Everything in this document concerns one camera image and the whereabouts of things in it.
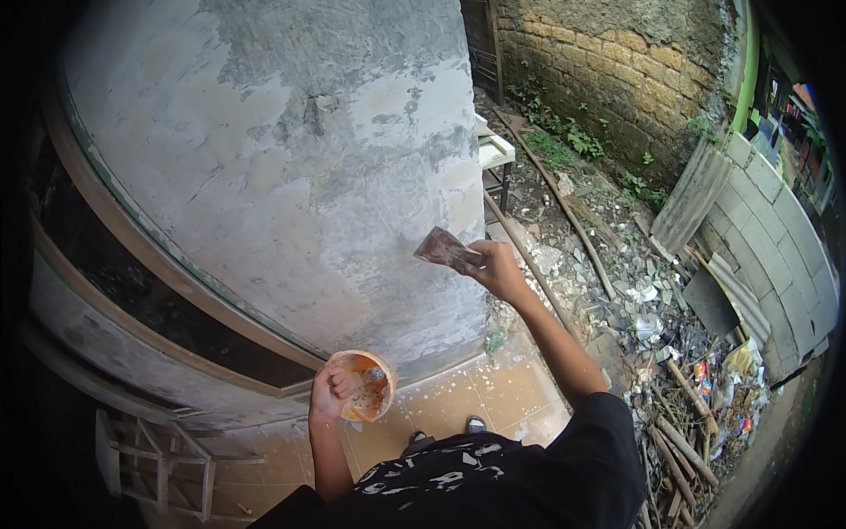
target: wall putty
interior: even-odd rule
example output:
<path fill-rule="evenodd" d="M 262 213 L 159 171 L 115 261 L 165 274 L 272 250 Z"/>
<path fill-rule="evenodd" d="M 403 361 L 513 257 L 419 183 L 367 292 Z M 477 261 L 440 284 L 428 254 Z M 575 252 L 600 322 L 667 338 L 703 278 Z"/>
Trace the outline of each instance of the wall putty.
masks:
<path fill-rule="evenodd" d="M 411 256 L 483 237 L 457 0 L 106 0 L 63 65 L 146 227 L 263 315 L 401 377 L 481 338 L 481 288 Z"/>

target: plastic bucket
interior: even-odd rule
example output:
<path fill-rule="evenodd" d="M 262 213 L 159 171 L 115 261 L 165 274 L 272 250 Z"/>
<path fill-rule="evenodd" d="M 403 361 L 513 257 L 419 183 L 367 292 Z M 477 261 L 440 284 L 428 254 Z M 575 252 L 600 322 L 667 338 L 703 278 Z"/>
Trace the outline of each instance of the plastic bucket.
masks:
<path fill-rule="evenodd" d="M 350 422 L 374 422 L 385 415 L 397 388 L 397 372 L 391 362 L 363 350 L 339 351 L 329 361 L 336 361 L 350 374 L 361 374 L 374 366 L 385 372 L 385 378 L 368 382 L 353 392 L 343 405 L 342 418 Z"/>

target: black t-shirt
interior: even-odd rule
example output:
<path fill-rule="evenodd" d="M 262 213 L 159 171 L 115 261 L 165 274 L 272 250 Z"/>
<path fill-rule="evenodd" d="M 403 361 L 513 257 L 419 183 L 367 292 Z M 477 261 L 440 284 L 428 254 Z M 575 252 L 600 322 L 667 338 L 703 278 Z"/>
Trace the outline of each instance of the black t-shirt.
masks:
<path fill-rule="evenodd" d="M 456 435 L 374 466 L 331 504 L 304 485 L 250 527 L 372 528 L 384 521 L 403 528 L 482 522 L 629 529 L 645 496 L 629 409 L 597 393 L 546 449 L 495 433 Z"/>

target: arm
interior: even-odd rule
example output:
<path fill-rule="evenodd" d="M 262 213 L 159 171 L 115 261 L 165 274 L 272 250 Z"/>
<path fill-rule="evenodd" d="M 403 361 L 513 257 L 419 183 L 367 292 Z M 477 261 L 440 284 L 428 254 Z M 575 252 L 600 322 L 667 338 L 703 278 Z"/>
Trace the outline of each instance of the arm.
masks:
<path fill-rule="evenodd" d="M 599 367 L 526 284 L 514 260 L 511 245 L 477 240 L 469 248 L 485 254 L 487 266 L 468 266 L 465 269 L 466 275 L 478 281 L 497 298 L 509 303 L 520 314 L 567 401 L 576 407 L 583 397 L 606 391 Z"/>
<path fill-rule="evenodd" d="M 309 440 L 315 460 L 315 490 L 326 503 L 340 499 L 354 485 L 338 425 L 343 401 L 349 395 L 349 379 L 341 367 L 326 364 L 315 375 L 311 386 Z"/>

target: person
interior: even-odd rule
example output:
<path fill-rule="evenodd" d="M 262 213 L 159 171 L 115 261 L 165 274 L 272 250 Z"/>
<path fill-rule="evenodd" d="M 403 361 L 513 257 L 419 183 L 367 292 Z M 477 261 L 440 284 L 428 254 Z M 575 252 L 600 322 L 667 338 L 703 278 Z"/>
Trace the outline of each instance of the person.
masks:
<path fill-rule="evenodd" d="M 529 288 L 507 243 L 477 240 L 486 266 L 469 275 L 525 320 L 549 371 L 573 406 L 546 449 L 488 432 L 435 441 L 412 434 L 396 460 L 353 482 L 338 437 L 350 395 L 339 366 L 327 364 L 311 390 L 309 434 L 315 488 L 301 486 L 253 523 L 262 527 L 410 526 L 617 527 L 630 529 L 643 503 L 645 473 L 626 404 L 606 392 L 600 369 Z"/>

